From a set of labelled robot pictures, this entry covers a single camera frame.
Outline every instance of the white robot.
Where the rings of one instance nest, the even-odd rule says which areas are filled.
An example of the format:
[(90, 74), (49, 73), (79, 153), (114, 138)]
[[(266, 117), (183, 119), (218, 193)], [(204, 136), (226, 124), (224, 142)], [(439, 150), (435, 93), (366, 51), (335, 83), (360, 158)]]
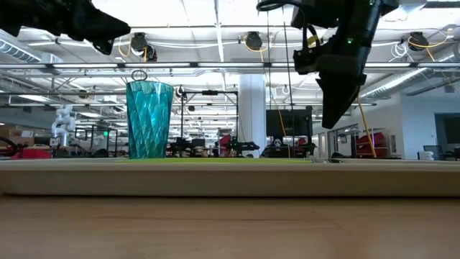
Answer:
[(54, 139), (51, 139), (51, 146), (56, 146), (59, 143), (63, 147), (68, 146), (69, 132), (75, 132), (75, 118), (70, 116), (73, 106), (70, 104), (60, 105), (56, 111), (56, 119), (51, 126), (51, 134)]

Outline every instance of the ceiling pipe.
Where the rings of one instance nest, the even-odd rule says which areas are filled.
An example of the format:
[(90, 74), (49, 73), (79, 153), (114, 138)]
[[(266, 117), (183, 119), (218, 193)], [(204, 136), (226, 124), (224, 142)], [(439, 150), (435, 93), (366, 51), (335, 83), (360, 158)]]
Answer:
[[(459, 62), (460, 61), (460, 44), (456, 43), (453, 46), (446, 47), (434, 55), (437, 63), (442, 62)], [(422, 62), (431, 62), (430, 58), (425, 58)], [(361, 98), (379, 98), (383, 96), (391, 96), (392, 94), (401, 91), (423, 80), (430, 79), (435, 76), (435, 72), (430, 68), (419, 68), (407, 73), (391, 75), (364, 88), (359, 96)]]

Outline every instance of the teal plastic cup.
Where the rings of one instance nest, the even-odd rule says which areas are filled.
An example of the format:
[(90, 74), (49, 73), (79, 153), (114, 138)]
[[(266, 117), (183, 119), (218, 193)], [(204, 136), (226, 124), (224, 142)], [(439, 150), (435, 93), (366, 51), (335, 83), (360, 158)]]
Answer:
[(165, 83), (133, 81), (126, 85), (129, 157), (165, 158), (174, 88)]

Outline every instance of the orange cable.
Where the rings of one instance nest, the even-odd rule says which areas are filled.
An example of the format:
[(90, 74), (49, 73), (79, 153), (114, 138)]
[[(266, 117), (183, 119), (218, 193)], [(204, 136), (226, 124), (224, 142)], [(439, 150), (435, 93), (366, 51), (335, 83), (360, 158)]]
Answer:
[(374, 158), (377, 158), (377, 154), (375, 153), (375, 149), (374, 149), (374, 142), (372, 141), (371, 135), (369, 133), (369, 128), (367, 128), (366, 116), (364, 115), (364, 110), (361, 105), (361, 100), (359, 99), (359, 96), (356, 99), (358, 99), (358, 105), (359, 105), (359, 109), (361, 110), (362, 121), (364, 123), (364, 128), (366, 129), (367, 139), (369, 140), (369, 144), (371, 146), (372, 156), (374, 156)]

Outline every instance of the fluorescent light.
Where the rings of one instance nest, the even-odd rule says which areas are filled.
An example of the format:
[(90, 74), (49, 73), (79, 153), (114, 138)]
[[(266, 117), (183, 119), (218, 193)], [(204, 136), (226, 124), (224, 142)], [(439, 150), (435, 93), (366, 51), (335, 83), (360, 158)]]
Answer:
[(86, 117), (91, 117), (91, 118), (98, 118), (101, 117), (100, 114), (95, 114), (92, 112), (80, 112), (81, 115), (86, 116)]
[(419, 63), (418, 67), (429, 67), (429, 68), (458, 68), (460, 66), (460, 63), (440, 63), (445, 60), (440, 60), (439, 62), (436, 63)]
[(199, 63), (198, 66), (202, 68), (262, 68), (264, 63)]
[(50, 101), (48, 98), (45, 98), (43, 96), (34, 96), (34, 95), (25, 94), (25, 95), (20, 95), (19, 97), (26, 98), (26, 99), (33, 100), (33, 101), (41, 101), (41, 102)]
[(54, 45), (54, 42), (37, 42), (37, 43), (29, 43), (27, 45), (34, 47), (34, 46), (46, 46), (46, 45)]
[(0, 69), (44, 69), (44, 64), (0, 64)]
[(184, 114), (184, 118), (204, 117), (204, 118), (222, 118), (222, 117), (236, 117), (236, 114)]
[(115, 57), (115, 59), (116, 59), (116, 60), (121, 60), (121, 61), (123, 61), (124, 63), (127, 62), (127, 61), (126, 61), (124, 58), (122, 58), (122, 57)]
[[(286, 68), (287, 66), (288, 66), (287, 63), (273, 63), (273, 64), (272, 64), (272, 67), (273, 67), (273, 68)], [(293, 68), (293, 67), (294, 67), (294, 63), (289, 63), (289, 66), (290, 66), (291, 68)]]
[(94, 63), (94, 64), (54, 64), (55, 68), (117, 68), (115, 63)]
[(190, 63), (127, 63), (127, 68), (188, 68)]
[(410, 63), (366, 63), (366, 68), (407, 68)]

